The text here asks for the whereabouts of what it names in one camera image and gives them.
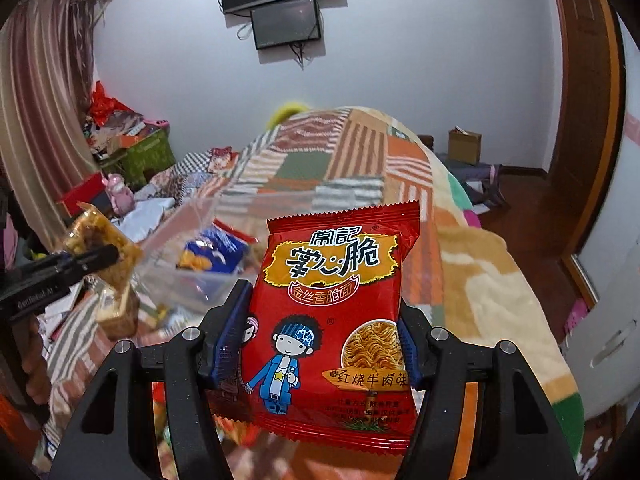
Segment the left hand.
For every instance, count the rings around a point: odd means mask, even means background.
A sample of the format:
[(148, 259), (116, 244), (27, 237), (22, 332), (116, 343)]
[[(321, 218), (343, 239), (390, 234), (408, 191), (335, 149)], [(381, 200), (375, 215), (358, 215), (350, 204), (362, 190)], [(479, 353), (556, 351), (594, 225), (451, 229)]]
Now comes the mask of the left hand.
[(28, 347), (23, 354), (22, 367), (27, 374), (26, 392), (37, 405), (49, 402), (51, 382), (48, 376), (47, 362), (42, 356), (43, 341), (39, 333), (38, 320), (29, 319)]

